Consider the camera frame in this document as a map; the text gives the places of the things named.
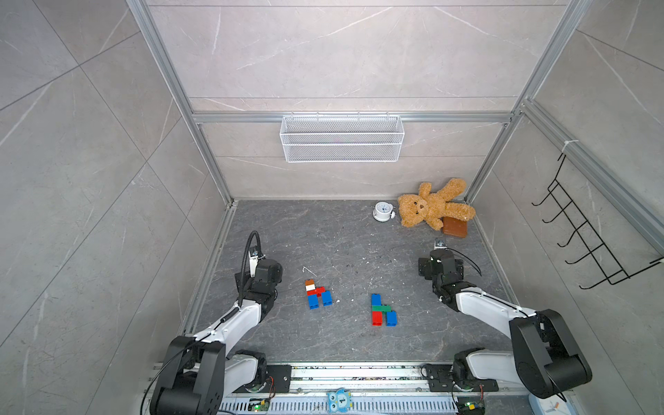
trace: clock face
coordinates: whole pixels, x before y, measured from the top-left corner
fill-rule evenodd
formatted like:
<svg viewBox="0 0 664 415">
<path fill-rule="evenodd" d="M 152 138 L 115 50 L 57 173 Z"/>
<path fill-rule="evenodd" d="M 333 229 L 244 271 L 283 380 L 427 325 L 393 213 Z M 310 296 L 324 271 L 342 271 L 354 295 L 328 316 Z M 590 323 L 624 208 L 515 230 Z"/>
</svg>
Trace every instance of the clock face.
<svg viewBox="0 0 664 415">
<path fill-rule="evenodd" d="M 389 203 L 379 202 L 378 204 L 376 204 L 376 210 L 381 213 L 389 213 L 392 211 L 392 207 L 390 206 Z"/>
</svg>

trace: toy block structure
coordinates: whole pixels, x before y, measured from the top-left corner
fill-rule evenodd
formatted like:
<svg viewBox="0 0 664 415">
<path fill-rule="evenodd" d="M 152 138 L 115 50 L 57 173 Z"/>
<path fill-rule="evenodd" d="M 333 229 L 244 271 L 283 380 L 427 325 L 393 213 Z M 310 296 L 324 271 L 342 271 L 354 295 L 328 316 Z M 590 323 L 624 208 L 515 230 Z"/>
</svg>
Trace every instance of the toy block structure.
<svg viewBox="0 0 664 415">
<path fill-rule="evenodd" d="M 307 301 L 309 302 L 310 310 L 318 308 L 318 297 L 323 300 L 323 307 L 332 305 L 332 293 L 325 291 L 325 287 L 316 288 L 313 280 L 304 281 L 304 286 L 307 289 Z"/>
<path fill-rule="evenodd" d="M 387 327 L 396 326 L 396 312 L 392 311 L 391 306 L 381 303 L 380 294 L 371 294 L 371 324 L 382 325 L 383 313 L 385 313 L 385 325 Z"/>
</svg>

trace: brown teddy bear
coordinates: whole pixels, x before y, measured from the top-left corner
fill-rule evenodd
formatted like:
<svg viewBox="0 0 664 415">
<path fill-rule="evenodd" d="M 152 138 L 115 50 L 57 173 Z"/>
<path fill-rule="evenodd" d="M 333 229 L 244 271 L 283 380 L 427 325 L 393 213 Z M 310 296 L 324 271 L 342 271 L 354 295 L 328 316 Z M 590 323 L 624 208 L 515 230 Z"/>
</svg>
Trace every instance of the brown teddy bear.
<svg viewBox="0 0 664 415">
<path fill-rule="evenodd" d="M 425 220 L 434 230 L 443 227 L 443 216 L 463 220 L 475 217 L 475 209 L 463 203 L 449 203 L 465 190 L 463 179 L 452 179 L 437 193 L 431 193 L 431 183 L 420 185 L 419 195 L 403 195 L 399 197 L 399 214 L 401 224 L 412 228 Z"/>
</svg>

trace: white wire basket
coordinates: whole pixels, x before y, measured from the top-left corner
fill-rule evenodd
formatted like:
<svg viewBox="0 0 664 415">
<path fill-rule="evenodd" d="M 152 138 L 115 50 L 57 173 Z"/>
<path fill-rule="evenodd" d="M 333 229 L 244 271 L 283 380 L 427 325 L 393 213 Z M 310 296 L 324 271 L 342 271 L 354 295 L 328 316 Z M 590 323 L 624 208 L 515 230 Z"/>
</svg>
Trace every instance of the white wire basket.
<svg viewBox="0 0 664 415">
<path fill-rule="evenodd" d="M 288 163 L 397 161 L 404 124 L 389 114 L 292 115 L 279 136 Z"/>
</svg>

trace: alarm clock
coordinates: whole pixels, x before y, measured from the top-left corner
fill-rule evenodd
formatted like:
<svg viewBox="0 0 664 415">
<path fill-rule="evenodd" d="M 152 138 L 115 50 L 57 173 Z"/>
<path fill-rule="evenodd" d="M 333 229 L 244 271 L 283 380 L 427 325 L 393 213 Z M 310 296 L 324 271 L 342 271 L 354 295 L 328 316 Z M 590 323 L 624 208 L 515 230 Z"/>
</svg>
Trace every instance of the alarm clock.
<svg viewBox="0 0 664 415">
<path fill-rule="evenodd" d="M 387 222 L 391 218 L 394 218 L 396 213 L 394 213 L 394 206 L 387 202 L 378 202 L 374 207 L 373 215 L 377 221 Z"/>
</svg>

